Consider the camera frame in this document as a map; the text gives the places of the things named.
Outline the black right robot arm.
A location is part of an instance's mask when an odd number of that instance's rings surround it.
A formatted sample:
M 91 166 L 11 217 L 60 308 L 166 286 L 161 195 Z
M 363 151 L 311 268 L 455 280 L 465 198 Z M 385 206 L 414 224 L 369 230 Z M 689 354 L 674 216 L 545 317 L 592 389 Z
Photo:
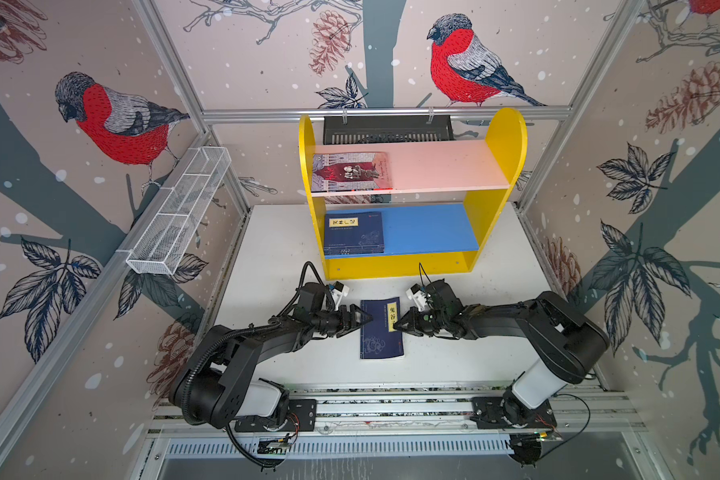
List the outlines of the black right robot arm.
M 396 331 L 470 341 L 518 337 L 538 355 L 505 390 L 500 415 L 477 413 L 480 421 L 527 426 L 540 416 L 550 397 L 585 380 L 609 348 L 605 332 L 552 291 L 512 304 L 463 305 L 446 281 L 437 280 L 416 284 L 406 295 L 414 306 L 393 324 Z

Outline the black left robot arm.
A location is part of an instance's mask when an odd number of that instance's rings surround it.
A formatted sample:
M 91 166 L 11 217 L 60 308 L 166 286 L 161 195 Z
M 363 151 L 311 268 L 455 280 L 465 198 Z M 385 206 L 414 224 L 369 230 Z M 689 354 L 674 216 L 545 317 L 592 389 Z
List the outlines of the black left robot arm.
M 341 338 L 371 321 L 354 304 L 337 306 L 329 286 L 308 282 L 264 325 L 212 327 L 176 375 L 168 400 L 190 425 L 223 429 L 250 418 L 279 429 L 289 422 L 290 392 L 277 382 L 256 379 L 257 366 L 314 339 Z

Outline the navy book yellow label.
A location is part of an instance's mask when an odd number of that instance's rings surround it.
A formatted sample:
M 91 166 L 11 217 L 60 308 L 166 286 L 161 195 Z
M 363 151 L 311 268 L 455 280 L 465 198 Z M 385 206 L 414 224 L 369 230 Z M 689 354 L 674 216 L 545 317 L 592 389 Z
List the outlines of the navy book yellow label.
M 327 214 L 323 251 L 326 256 L 383 253 L 385 241 L 381 213 L 370 211 Z

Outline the red silver illustrated book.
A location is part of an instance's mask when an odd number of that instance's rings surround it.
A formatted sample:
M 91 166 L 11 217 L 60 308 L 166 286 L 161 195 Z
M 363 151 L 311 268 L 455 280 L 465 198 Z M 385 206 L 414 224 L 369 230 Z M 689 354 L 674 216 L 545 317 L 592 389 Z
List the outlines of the red silver illustrated book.
M 389 157 L 383 152 L 315 154 L 310 187 L 318 193 L 391 190 Z

